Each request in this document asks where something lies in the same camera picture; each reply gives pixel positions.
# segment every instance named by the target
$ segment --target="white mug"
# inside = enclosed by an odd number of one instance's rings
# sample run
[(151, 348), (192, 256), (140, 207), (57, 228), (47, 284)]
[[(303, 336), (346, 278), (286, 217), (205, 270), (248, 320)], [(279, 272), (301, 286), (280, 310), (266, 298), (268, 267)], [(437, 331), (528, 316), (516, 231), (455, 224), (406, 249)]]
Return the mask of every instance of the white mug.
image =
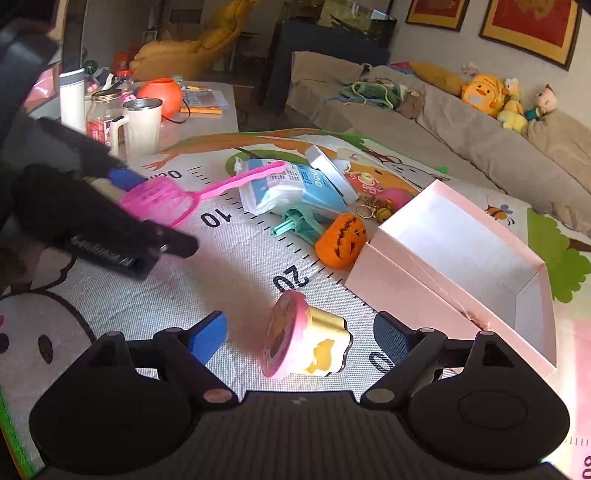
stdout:
[(109, 128), (111, 154), (119, 156), (119, 128), (125, 126), (127, 160), (145, 157), (159, 151), (162, 100), (136, 98), (123, 104), (123, 116), (115, 118)]

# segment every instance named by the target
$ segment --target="white plastic lid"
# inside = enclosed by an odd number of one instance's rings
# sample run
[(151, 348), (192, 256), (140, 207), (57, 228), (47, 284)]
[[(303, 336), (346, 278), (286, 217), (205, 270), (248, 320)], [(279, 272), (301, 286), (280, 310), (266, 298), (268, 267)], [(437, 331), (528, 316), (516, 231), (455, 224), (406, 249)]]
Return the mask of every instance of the white plastic lid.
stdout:
[(312, 145), (306, 150), (306, 158), (310, 166), (316, 170), (320, 170), (326, 178), (335, 186), (335, 188), (343, 196), (343, 200), (347, 205), (355, 203), (359, 198), (355, 189), (347, 181), (345, 177), (338, 171), (337, 167), (329, 160), (329, 158), (322, 153), (316, 145)]

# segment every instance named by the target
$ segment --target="white thermos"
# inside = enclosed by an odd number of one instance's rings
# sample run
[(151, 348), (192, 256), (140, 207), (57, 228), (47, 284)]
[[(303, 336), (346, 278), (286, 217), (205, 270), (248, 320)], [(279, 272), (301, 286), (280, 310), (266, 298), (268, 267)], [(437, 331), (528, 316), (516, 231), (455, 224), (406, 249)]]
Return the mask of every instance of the white thermos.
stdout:
[(61, 124), (86, 133), (84, 69), (60, 75)]

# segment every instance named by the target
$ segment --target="yellow duck plush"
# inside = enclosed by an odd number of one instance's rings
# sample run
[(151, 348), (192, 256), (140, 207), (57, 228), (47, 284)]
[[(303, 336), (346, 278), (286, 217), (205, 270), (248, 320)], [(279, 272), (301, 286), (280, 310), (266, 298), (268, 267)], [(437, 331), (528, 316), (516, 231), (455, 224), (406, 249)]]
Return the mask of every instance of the yellow duck plush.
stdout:
[(519, 90), (519, 80), (506, 79), (505, 88), (507, 89), (507, 95), (509, 95), (510, 99), (503, 107), (503, 110), (523, 115), (524, 110), (523, 106), (521, 105), (521, 92)]
[(506, 93), (505, 86), (493, 75), (477, 75), (462, 86), (462, 100), (493, 118), (503, 108)]
[(523, 115), (510, 110), (503, 110), (496, 119), (503, 124), (503, 128), (511, 128), (519, 134), (528, 123)]

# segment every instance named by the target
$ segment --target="keychain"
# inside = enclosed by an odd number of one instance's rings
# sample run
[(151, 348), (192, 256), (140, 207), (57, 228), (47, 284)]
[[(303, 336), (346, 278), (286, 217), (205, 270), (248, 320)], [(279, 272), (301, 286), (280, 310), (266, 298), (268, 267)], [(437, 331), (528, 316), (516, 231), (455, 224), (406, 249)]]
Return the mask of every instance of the keychain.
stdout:
[(377, 199), (375, 197), (365, 197), (363, 199), (363, 205), (359, 205), (355, 210), (357, 215), (363, 219), (373, 218), (378, 223), (384, 223), (394, 214), (394, 208), (392, 202), (385, 200), (385, 206), (380, 207), (377, 205)]

